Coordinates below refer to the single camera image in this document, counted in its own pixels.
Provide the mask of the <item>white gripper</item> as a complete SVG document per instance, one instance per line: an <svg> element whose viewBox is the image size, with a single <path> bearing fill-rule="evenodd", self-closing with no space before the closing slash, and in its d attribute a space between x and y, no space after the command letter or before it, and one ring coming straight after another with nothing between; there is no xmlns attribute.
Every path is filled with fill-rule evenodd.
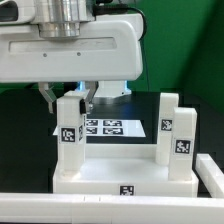
<svg viewBox="0 0 224 224"><path fill-rule="evenodd" d="M135 80L143 71L138 14L104 15L83 23L75 38L43 39L35 25L0 27L0 83L39 82L54 113L48 82L82 81L85 113L93 109L97 81Z"/></svg>

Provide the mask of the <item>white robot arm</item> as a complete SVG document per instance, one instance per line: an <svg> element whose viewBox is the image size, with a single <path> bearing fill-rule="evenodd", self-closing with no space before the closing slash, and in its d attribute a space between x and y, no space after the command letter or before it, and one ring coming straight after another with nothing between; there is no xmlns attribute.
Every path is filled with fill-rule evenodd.
<svg viewBox="0 0 224 224"><path fill-rule="evenodd" d="M0 0L0 83L79 82L93 103L131 94L143 70L143 12L129 0Z"/></svg>

